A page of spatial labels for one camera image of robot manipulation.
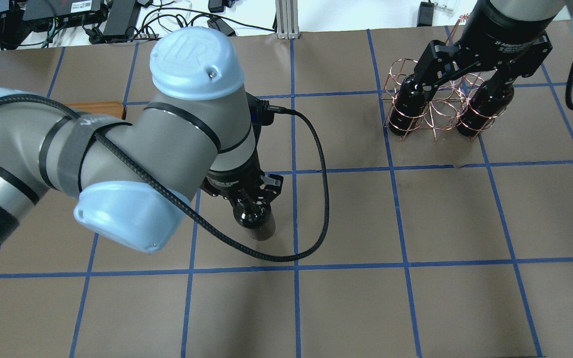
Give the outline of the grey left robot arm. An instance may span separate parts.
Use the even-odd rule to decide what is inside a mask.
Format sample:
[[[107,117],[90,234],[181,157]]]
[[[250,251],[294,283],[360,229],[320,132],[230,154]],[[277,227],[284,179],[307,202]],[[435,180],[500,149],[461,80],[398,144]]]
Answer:
[[[50,189],[77,200],[82,226],[143,253],[166,245],[199,188],[225,197],[257,240],[272,235],[284,180],[259,166],[230,39],[175,30],[149,63],[157,90],[134,124],[0,88],[0,245]]]

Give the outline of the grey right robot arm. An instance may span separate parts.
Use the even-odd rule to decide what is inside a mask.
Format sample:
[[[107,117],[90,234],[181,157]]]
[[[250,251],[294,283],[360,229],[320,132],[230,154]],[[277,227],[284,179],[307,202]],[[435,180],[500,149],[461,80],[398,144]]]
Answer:
[[[410,88],[430,100],[439,86],[473,72],[495,70],[498,87],[539,67],[526,54],[573,0],[478,0],[457,43],[431,41],[410,76]]]

